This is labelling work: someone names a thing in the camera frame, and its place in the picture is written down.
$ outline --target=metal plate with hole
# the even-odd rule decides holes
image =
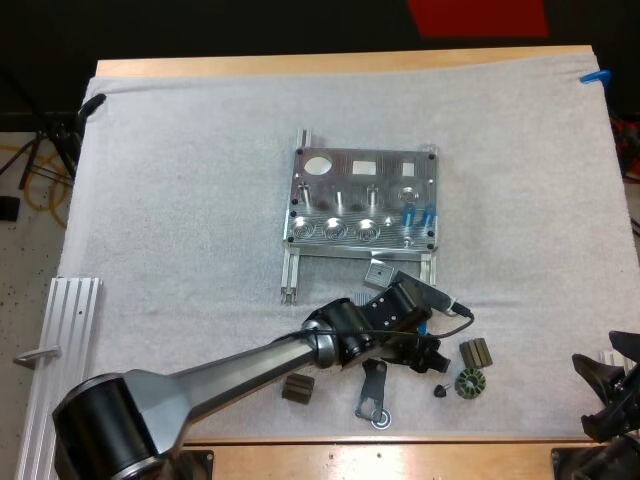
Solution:
[[[301,255],[371,258],[375,250],[380,259],[420,261],[437,246],[436,215],[424,213],[437,211],[437,165],[433,145],[417,151],[298,148],[284,240],[294,237]],[[408,226],[407,203],[415,205]],[[322,228],[301,227],[301,217]]]

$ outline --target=small metal block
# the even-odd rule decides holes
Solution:
[[[456,393],[462,398],[471,400],[478,397],[486,388],[487,380],[476,368],[465,368],[456,378]]]
[[[364,281],[372,285],[387,288],[396,273],[396,269],[377,260],[371,260]]]
[[[460,353],[467,368],[483,368],[493,365],[493,359],[484,338],[475,338],[461,343]]]
[[[315,383],[316,380],[313,377],[298,373],[291,374],[284,382],[282,398],[307,405],[311,400]]]

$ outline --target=blue clip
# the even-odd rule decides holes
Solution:
[[[427,327],[427,322],[422,322],[418,325],[418,335],[421,337],[426,337],[429,333],[429,327]]]
[[[587,73],[580,77],[580,82],[582,83],[591,83],[598,80],[602,82],[602,85],[605,88],[607,88],[611,81],[611,70],[599,70],[597,72]]]
[[[432,203],[428,204],[424,207],[424,212],[422,213],[422,220],[420,224],[424,227],[431,227],[433,225],[433,217],[435,216],[436,209]]]

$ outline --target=gear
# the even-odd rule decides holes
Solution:
[[[456,392],[467,400],[476,398],[486,386],[487,380],[477,368],[465,368],[456,378]]]

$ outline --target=aluminum fixture plate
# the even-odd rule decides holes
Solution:
[[[300,256],[420,262],[435,283],[438,148],[318,148],[298,132],[283,241],[282,300],[295,303]]]
[[[53,468],[55,431],[51,413],[87,375],[98,278],[54,278],[40,346],[15,359],[34,367],[16,480],[57,478]]]

